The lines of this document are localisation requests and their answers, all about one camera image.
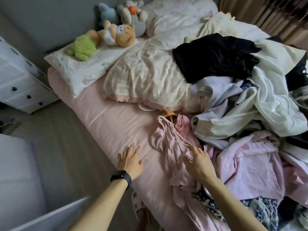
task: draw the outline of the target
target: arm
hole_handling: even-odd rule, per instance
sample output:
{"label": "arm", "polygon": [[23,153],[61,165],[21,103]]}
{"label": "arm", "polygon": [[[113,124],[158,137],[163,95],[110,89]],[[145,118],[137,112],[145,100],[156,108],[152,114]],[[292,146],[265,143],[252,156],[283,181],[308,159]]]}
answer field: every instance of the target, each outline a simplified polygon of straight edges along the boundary
{"label": "arm", "polygon": [[184,159],[186,170],[203,186],[219,206],[232,231],[267,231],[254,215],[217,178],[214,166],[206,152],[200,148],[189,147],[193,161]]}
{"label": "arm", "polygon": [[[140,150],[141,146],[138,146],[135,152]],[[132,151],[133,145],[125,148],[123,156],[118,154],[117,170],[125,170],[134,180],[141,174],[143,162],[138,160],[139,154],[132,156]],[[127,186],[125,179],[114,180],[68,231],[106,231]]]}

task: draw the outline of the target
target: teddy bear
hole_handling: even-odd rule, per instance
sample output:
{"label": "teddy bear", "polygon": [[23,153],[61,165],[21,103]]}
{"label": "teddy bear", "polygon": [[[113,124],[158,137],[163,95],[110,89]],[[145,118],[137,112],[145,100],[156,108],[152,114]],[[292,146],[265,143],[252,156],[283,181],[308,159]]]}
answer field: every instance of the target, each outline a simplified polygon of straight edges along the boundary
{"label": "teddy bear", "polygon": [[98,9],[100,11],[101,21],[99,22],[99,25],[101,27],[103,27],[105,20],[108,20],[108,21],[110,21],[110,23],[115,24],[115,25],[121,24],[121,19],[120,19],[119,14],[117,13],[116,9],[110,8],[104,3],[99,3]]}
{"label": "teddy bear", "polygon": [[135,27],[136,37],[142,36],[146,30],[145,21],[148,14],[140,9],[143,6],[144,2],[142,0],[136,2],[128,0],[124,5],[119,5],[117,8],[122,24],[132,24]]}
{"label": "teddy bear", "polygon": [[80,61],[86,61],[96,51],[96,45],[101,42],[101,36],[95,30],[88,31],[85,35],[81,35],[75,39],[66,48],[66,54],[75,56]]}
{"label": "teddy bear", "polygon": [[110,21],[104,21],[104,30],[99,31],[99,34],[108,45],[120,45],[129,47],[136,40],[135,30],[133,25],[115,25]]}

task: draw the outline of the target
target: pillow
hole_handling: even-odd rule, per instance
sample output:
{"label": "pillow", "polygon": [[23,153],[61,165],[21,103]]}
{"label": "pillow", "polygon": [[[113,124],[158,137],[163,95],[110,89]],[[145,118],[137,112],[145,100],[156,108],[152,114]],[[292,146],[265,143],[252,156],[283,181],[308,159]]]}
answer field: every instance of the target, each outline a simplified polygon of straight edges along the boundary
{"label": "pillow", "polygon": [[[144,39],[136,39],[133,45],[140,42],[144,42]],[[45,60],[55,67],[70,87],[72,96],[76,98],[84,88],[104,76],[122,54],[132,46],[123,48],[102,43],[102,46],[85,62],[68,56],[65,53],[67,47],[47,55]]]}
{"label": "pillow", "polygon": [[187,35],[197,34],[203,24],[161,32],[126,52],[110,69],[104,95],[121,102],[144,103],[151,108],[170,111],[200,111],[200,97],[189,90],[172,49]]}
{"label": "pillow", "polygon": [[146,34],[200,23],[201,18],[218,12],[213,0],[154,0],[143,7],[148,13]]}

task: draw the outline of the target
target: pile of clothes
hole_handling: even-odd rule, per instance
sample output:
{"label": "pile of clothes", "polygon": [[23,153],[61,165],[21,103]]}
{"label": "pile of clothes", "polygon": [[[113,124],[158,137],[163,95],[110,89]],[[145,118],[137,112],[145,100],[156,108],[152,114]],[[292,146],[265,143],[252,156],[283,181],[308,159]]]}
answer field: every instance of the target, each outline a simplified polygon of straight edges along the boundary
{"label": "pile of clothes", "polygon": [[268,230],[289,221],[308,230],[306,52],[278,37],[252,42],[215,33],[172,53],[203,110],[165,111],[151,137],[165,155],[175,203],[198,230],[212,230],[210,221],[229,229],[210,193],[185,169],[193,145],[209,154],[217,177]]}

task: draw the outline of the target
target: pink fitted sheet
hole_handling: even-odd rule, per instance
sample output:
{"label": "pink fitted sheet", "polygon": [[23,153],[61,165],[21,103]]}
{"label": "pink fitted sheet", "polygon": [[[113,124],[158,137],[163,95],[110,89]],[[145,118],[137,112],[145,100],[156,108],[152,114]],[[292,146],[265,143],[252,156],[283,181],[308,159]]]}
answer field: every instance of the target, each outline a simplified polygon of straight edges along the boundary
{"label": "pink fitted sheet", "polygon": [[114,165],[117,154],[130,144],[141,145],[140,159],[144,171],[133,181],[132,188],[166,231],[196,230],[189,216],[173,201],[173,193],[162,166],[164,156],[149,145],[149,136],[157,128],[159,111],[143,111],[138,104],[105,100],[102,97],[104,78],[73,98],[68,85],[53,68],[48,80],[59,98],[75,111]]}

